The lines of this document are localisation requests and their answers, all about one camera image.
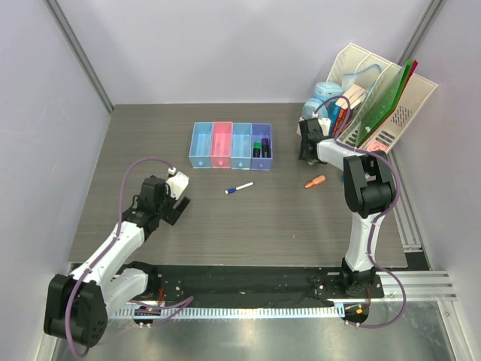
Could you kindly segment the purple cap black marker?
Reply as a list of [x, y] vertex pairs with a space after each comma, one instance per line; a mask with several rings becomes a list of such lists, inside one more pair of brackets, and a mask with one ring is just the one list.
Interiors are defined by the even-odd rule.
[[269, 138], [262, 138], [261, 148], [262, 148], [262, 157], [271, 158], [271, 143]]

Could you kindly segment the green cap black marker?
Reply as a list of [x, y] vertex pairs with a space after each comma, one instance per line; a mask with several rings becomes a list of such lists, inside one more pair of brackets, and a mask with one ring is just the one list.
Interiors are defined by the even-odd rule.
[[253, 144], [253, 158], [260, 158], [262, 156], [262, 143], [255, 141]]

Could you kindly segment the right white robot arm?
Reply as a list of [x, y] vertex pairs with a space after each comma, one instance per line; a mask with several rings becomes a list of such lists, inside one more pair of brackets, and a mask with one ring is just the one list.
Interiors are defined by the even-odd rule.
[[316, 118], [298, 122], [298, 158], [333, 165], [343, 172], [344, 198], [352, 212], [347, 252], [340, 268], [340, 290], [359, 297], [375, 283], [375, 251], [380, 227], [398, 199], [395, 173], [383, 151], [356, 150], [325, 135]]

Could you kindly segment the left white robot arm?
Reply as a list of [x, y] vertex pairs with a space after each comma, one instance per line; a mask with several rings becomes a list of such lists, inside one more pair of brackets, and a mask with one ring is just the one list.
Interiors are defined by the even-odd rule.
[[120, 223], [98, 249], [69, 275], [50, 281], [44, 316], [44, 332], [95, 346], [107, 321], [125, 303], [140, 296], [154, 299], [160, 290], [156, 267], [126, 260], [159, 227], [174, 225], [189, 204], [184, 196], [189, 178], [177, 172], [167, 179], [148, 177]]

